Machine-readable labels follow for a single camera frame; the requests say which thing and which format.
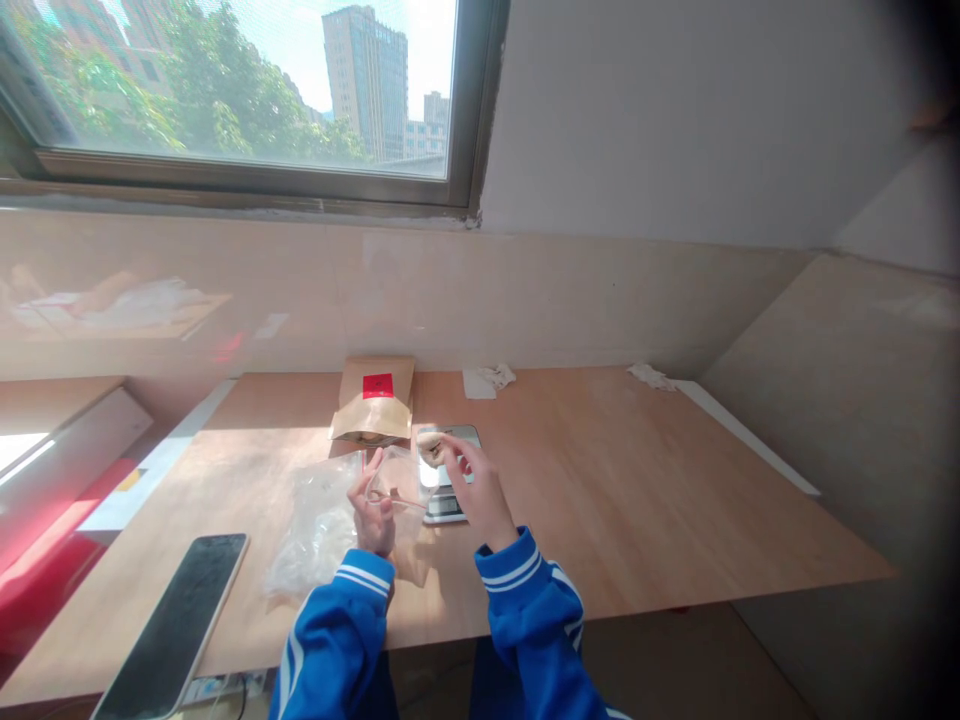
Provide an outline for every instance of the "kraft paper bag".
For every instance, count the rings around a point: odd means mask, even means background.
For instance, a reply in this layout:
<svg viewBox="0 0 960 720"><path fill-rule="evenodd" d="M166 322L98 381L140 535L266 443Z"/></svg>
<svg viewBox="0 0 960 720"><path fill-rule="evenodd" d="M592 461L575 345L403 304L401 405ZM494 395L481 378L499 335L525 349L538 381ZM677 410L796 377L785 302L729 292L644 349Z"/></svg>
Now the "kraft paper bag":
<svg viewBox="0 0 960 720"><path fill-rule="evenodd" d="M408 356L347 358L340 379L340 409L333 416L334 440L369 447L410 438L410 388L414 359Z"/></svg>

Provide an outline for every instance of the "person's left hand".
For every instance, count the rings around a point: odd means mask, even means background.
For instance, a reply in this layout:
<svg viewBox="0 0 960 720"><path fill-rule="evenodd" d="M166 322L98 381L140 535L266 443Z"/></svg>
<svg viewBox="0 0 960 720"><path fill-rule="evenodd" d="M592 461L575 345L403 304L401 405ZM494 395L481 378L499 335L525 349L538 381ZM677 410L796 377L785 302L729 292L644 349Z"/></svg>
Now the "person's left hand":
<svg viewBox="0 0 960 720"><path fill-rule="evenodd" d="M377 474L383 462L383 448L377 448L373 459L360 474L360 479L350 488L347 497L353 505L353 520L357 524L357 547L385 558L393 550L397 526L393 520L393 500L383 498L374 504L367 501L367 485Z"/></svg>

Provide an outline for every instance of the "blue jacket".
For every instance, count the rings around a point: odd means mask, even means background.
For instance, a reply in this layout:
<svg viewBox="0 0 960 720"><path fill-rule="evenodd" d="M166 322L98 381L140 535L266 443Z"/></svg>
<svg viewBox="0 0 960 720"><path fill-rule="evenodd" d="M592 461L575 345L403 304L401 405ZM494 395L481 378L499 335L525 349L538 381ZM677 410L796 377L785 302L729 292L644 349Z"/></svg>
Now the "blue jacket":
<svg viewBox="0 0 960 720"><path fill-rule="evenodd" d="M580 661L583 603L530 531L475 558L490 597L490 631L503 664L522 683L527 718L626 718L607 708ZM287 640L269 720L347 720L370 686L386 635L395 570L350 550L333 582L304 602Z"/></svg>

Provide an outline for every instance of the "white stripe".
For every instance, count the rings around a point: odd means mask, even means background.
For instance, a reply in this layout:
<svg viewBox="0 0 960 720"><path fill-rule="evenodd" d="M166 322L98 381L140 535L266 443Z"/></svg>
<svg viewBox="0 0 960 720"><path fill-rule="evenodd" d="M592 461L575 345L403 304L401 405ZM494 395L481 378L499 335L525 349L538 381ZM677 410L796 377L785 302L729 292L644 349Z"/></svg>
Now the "white stripe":
<svg viewBox="0 0 960 720"><path fill-rule="evenodd" d="M583 616L580 616L579 620L574 620L572 623L563 626L563 631L567 634L567 637L573 637L573 633L577 631L577 628L583 625Z"/></svg>
<svg viewBox="0 0 960 720"><path fill-rule="evenodd" d="M387 592L390 591L390 583L388 583L386 580L381 580L380 578L378 578L378 577L377 577L376 575L374 575L373 573L368 573L366 570L361 570L360 568L354 567L353 565L341 565L341 566L340 566L340 570L342 570L342 571L347 571L347 572L352 572L354 575L359 575L360 577L364 578L365 580L369 580L370 582L374 583L375 585L379 585L380 587L382 587L382 588L383 588L384 590L386 590Z"/></svg>
<svg viewBox="0 0 960 720"><path fill-rule="evenodd" d="M538 557L537 564L533 566L533 570L528 572L522 578L520 578L514 583L510 583L509 585L501 585L500 587L497 587L497 588L492 588L488 586L487 592L506 592L507 590L513 590L515 587L519 587L520 585L523 585L527 580L529 580L534 575L536 575L537 569L540 567L540 563L542 562L543 562L543 558Z"/></svg>
<svg viewBox="0 0 960 720"><path fill-rule="evenodd" d="M344 580L352 580L357 585L363 585L365 588L369 590L373 590L375 593L379 595L383 595L384 597L387 596L387 593L382 588L378 588L376 585L371 585L366 580L361 580L360 578L354 577L353 575L350 575L348 573L341 573L338 570L334 577L340 577L340 578L343 578Z"/></svg>
<svg viewBox="0 0 960 720"><path fill-rule="evenodd" d="M530 556L530 559L527 560L523 565L518 567L516 570L512 570L508 572L506 575L501 575L498 578L485 578L483 577L483 575L481 575L480 578L483 580L484 585L487 585L488 587L490 585L499 585L501 583L505 583L508 580L513 580L518 575L523 575L523 573L525 573L530 568L530 566L537 561L538 557L540 557L540 551L534 548L533 555Z"/></svg>
<svg viewBox="0 0 960 720"><path fill-rule="evenodd" d="M551 563L551 565L553 566L553 576L573 590L573 594L576 595L577 600L580 601L580 607L583 607L583 598L580 597L580 593L577 592L577 588L574 587L573 583L570 581L570 578L568 578L567 574L563 571L563 568L556 563Z"/></svg>
<svg viewBox="0 0 960 720"><path fill-rule="evenodd" d="M283 646L283 658L280 660L280 712L277 720L283 717L283 711L287 707L287 700L290 698L290 648Z"/></svg>
<svg viewBox="0 0 960 720"><path fill-rule="evenodd" d="M297 640L297 626L293 626L293 632L290 633L290 647L293 649L293 682L290 684L290 697L297 691L297 680L300 679L300 671L303 670L303 646Z"/></svg>

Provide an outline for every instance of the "green tree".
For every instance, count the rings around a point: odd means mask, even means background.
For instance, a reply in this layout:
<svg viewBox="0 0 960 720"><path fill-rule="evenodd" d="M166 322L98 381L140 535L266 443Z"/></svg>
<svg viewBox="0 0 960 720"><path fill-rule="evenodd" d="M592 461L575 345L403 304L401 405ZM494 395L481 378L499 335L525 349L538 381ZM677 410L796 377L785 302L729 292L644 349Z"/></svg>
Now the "green tree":
<svg viewBox="0 0 960 720"><path fill-rule="evenodd" d="M173 52L164 67L190 151L327 165L367 159L346 122L309 122L296 86L240 32L228 1L204 14L183 0L165 30Z"/></svg>
<svg viewBox="0 0 960 720"><path fill-rule="evenodd" d="M85 145L182 152L174 106L142 89L103 53L80 54L57 26L14 14L14 27Z"/></svg>

